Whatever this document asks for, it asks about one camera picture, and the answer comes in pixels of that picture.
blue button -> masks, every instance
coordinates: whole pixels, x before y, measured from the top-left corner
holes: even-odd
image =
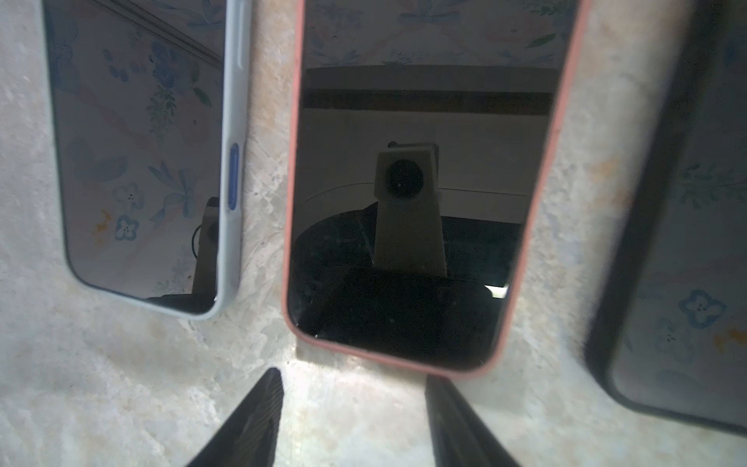
[[[238,144],[231,146],[231,160],[229,162],[229,209],[236,209],[238,200]]]

marble surface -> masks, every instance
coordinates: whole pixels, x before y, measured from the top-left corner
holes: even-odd
[[[617,405],[582,360],[691,6],[593,6],[505,353],[459,383],[523,466],[747,459],[744,438]],[[271,365],[277,466],[433,464],[422,375],[301,344],[280,316],[294,19],[255,2],[241,289],[191,323],[68,274],[40,3],[0,0],[0,465],[182,466]]]

dark round hole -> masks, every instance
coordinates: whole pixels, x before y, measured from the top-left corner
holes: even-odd
[[[409,159],[395,161],[386,170],[386,189],[400,200],[410,200],[423,189],[423,171]]]
[[[215,221],[213,224],[208,228],[208,239],[213,244],[218,244],[218,222]]]

pink phone case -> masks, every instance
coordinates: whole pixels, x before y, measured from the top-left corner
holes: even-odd
[[[583,36],[584,28],[586,27],[586,21],[589,16],[590,7],[591,0],[578,0],[575,24],[573,26],[573,31],[571,33],[568,44],[568,50],[566,52],[565,63],[563,66],[562,74],[560,76],[560,85],[557,91],[557,98],[555,99],[554,107],[551,112],[549,131],[547,133],[545,141],[545,151],[542,155],[542,162],[539,167],[537,183],[534,188],[534,192],[532,193],[532,200],[530,203],[529,213],[527,215],[526,227],[521,238],[521,246],[519,247],[519,251],[517,252],[516,266],[512,273],[511,288],[509,289],[507,297],[508,301],[506,303],[505,315],[503,321],[500,324],[500,329],[497,330],[498,340],[495,345],[495,350],[490,359],[479,368],[471,371],[454,371],[446,368],[425,365],[410,360],[400,359],[394,356],[368,352],[356,347],[350,347],[347,345],[336,344],[334,342],[313,338],[310,335],[306,335],[301,330],[299,330],[293,324],[293,322],[291,321],[291,317],[288,314],[288,275],[290,273],[291,233],[293,231],[294,187],[296,181],[296,144],[298,132],[298,115],[300,108],[301,75],[303,73],[303,32],[306,10],[306,0],[298,0],[296,10],[296,50],[294,57],[295,70],[293,79],[293,112],[291,114],[291,145],[290,150],[288,151],[288,200],[285,213],[285,252],[283,254],[282,283],[283,318],[285,319],[285,323],[288,325],[288,327],[291,328],[291,331],[293,331],[293,333],[298,336],[298,338],[305,342],[308,342],[309,344],[318,345],[326,349],[336,350],[338,352],[348,353],[350,355],[359,356],[365,359],[371,359],[381,363],[388,363],[391,365],[409,368],[411,370],[424,371],[426,373],[436,374],[449,378],[480,376],[486,373],[496,363],[501,351],[503,350],[503,346],[506,343],[508,330],[511,326],[514,306],[516,304],[516,300],[518,299],[518,294],[521,288],[521,280],[524,277],[524,271],[526,269],[527,261],[527,249],[529,247],[529,241],[532,233],[532,223],[539,206],[539,194],[542,191],[542,188],[545,186],[545,181],[547,180],[548,173],[555,156],[555,149],[557,147],[558,137],[560,135],[562,118],[565,113],[565,107],[568,103],[568,93],[571,89],[573,74],[576,68],[576,63],[578,62],[581,39]]]

camera lens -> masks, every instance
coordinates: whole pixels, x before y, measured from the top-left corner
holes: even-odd
[[[395,161],[386,170],[386,189],[400,200],[410,200],[423,189],[423,171],[409,159]]]

